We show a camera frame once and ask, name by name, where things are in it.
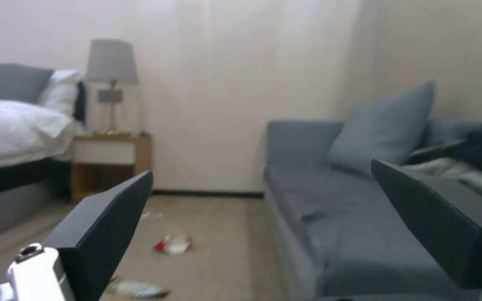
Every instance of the trash on floor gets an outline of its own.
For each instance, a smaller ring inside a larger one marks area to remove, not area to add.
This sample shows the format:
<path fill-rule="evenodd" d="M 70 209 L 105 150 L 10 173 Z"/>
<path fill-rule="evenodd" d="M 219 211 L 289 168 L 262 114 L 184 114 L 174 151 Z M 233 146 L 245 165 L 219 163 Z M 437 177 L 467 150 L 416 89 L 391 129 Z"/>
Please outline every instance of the trash on floor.
<path fill-rule="evenodd" d="M 145 212 L 141 215 L 140 219 L 147 219 L 149 217 L 152 219 L 159 219 L 162 216 L 163 216 L 162 212 L 159 212 L 159 213 Z"/>
<path fill-rule="evenodd" d="M 107 292 L 129 298 L 161 299 L 168 296 L 170 290 L 162 289 L 151 283 L 123 280 L 114 277 L 107 286 Z"/>
<path fill-rule="evenodd" d="M 193 245 L 191 236 L 165 236 L 155 244 L 154 249 L 169 255 L 179 255 L 185 253 Z"/>

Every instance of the sofa armrest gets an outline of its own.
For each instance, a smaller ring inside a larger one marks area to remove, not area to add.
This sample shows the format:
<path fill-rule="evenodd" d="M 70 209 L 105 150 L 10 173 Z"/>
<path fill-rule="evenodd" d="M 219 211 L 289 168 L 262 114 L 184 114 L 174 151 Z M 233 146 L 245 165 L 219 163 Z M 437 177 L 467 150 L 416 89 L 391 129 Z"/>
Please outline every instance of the sofa armrest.
<path fill-rule="evenodd" d="M 272 120 L 267 124 L 270 166 L 308 167 L 327 162 L 328 150 L 343 122 L 325 120 Z"/>

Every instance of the gray pillow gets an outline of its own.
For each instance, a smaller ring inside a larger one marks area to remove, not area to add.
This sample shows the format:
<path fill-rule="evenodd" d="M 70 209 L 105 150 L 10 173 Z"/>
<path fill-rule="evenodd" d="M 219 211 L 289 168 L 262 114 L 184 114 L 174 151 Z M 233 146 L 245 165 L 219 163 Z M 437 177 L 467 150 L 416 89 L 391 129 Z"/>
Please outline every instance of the gray pillow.
<path fill-rule="evenodd" d="M 356 105 L 331 145 L 331 164 L 371 177 L 371 160 L 403 164 L 417 148 L 431 113 L 435 82 L 397 97 Z"/>
<path fill-rule="evenodd" d="M 0 99 L 38 103 L 53 72 L 53 69 L 0 64 Z"/>
<path fill-rule="evenodd" d="M 429 120 L 423 132 L 419 148 L 432 147 L 463 139 L 468 133 L 481 128 L 482 122 L 444 117 Z"/>

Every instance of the white drawer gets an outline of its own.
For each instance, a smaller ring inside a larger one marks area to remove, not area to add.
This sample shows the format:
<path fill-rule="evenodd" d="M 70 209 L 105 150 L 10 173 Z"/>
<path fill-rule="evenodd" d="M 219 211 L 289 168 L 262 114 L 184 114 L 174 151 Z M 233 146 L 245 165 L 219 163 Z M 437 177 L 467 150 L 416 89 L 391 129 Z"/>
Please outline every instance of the white drawer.
<path fill-rule="evenodd" d="M 131 165 L 135 143 L 130 141 L 75 141 L 73 160 L 78 163 Z"/>

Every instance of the gray blanket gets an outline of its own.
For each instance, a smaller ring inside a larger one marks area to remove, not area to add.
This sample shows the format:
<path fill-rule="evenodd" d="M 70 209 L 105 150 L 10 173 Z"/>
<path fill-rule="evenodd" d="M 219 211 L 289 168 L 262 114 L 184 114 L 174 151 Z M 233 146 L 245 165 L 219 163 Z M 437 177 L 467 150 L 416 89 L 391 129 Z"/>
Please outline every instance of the gray blanket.
<path fill-rule="evenodd" d="M 482 195 L 482 171 L 463 161 L 453 158 L 438 158 L 405 167 L 433 176 L 455 179 Z"/>

